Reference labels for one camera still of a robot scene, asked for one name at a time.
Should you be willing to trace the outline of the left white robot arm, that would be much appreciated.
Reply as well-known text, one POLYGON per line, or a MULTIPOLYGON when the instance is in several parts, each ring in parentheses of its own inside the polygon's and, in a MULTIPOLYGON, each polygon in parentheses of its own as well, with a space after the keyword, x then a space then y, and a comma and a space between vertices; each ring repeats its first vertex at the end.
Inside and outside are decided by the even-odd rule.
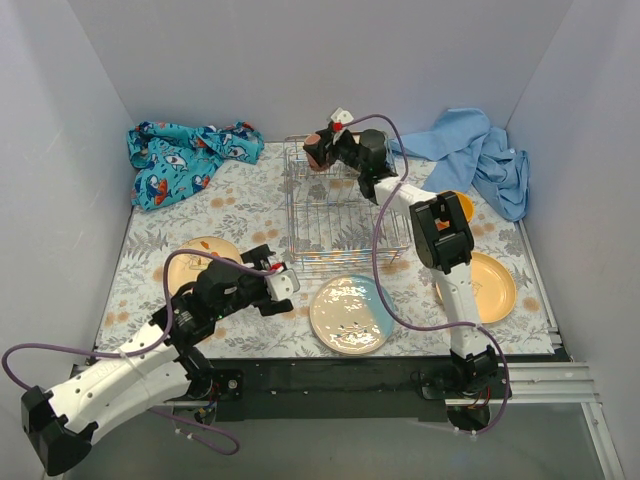
POLYGON ((207 266, 166 291, 165 306, 120 347, 93 353, 93 365, 49 389, 25 388, 22 428, 46 474, 71 470, 107 433, 159 403, 210 395, 214 368, 197 346, 217 323, 248 307, 263 317, 293 308, 300 283, 272 255, 267 245, 240 261, 203 253, 207 266))

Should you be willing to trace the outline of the yellow bowl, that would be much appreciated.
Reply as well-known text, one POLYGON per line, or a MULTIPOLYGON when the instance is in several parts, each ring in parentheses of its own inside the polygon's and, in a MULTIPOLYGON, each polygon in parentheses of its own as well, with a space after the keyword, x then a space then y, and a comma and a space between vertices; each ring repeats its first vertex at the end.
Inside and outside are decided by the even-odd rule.
POLYGON ((455 191, 455 194, 461 204, 466 221, 470 223, 475 214, 475 207, 472 199, 462 192, 455 191))

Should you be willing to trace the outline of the wire dish rack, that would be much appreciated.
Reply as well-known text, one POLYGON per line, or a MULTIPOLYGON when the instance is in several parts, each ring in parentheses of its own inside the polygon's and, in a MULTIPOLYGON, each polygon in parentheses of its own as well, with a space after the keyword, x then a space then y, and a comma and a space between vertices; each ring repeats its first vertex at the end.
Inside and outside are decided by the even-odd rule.
POLYGON ((296 135, 283 142, 292 263, 305 273, 366 270, 380 208, 361 195, 358 173, 343 163, 323 172, 311 170, 304 139, 296 135))

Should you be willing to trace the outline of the pink mug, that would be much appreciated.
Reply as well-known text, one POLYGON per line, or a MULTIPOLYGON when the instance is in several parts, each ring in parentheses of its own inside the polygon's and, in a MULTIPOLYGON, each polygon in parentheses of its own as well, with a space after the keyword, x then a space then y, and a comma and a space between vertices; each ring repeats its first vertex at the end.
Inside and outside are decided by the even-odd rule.
POLYGON ((318 133, 313 133, 305 138, 303 150, 308 165, 313 171, 322 172, 330 168, 323 139, 318 133))

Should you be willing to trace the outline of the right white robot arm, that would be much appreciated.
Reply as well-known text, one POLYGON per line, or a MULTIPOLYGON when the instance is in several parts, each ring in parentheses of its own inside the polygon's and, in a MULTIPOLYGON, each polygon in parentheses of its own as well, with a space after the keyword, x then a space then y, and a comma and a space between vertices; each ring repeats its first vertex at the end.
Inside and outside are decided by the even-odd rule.
POLYGON ((312 169, 343 163, 357 173, 366 200, 410 222, 417 256, 439 288, 451 332, 450 377, 441 385, 464 397, 479 395, 497 377, 498 352, 482 330, 471 277, 474 238, 456 194, 429 193, 401 179, 387 160, 386 136, 379 130, 354 137, 329 126, 309 135, 303 149, 312 169))

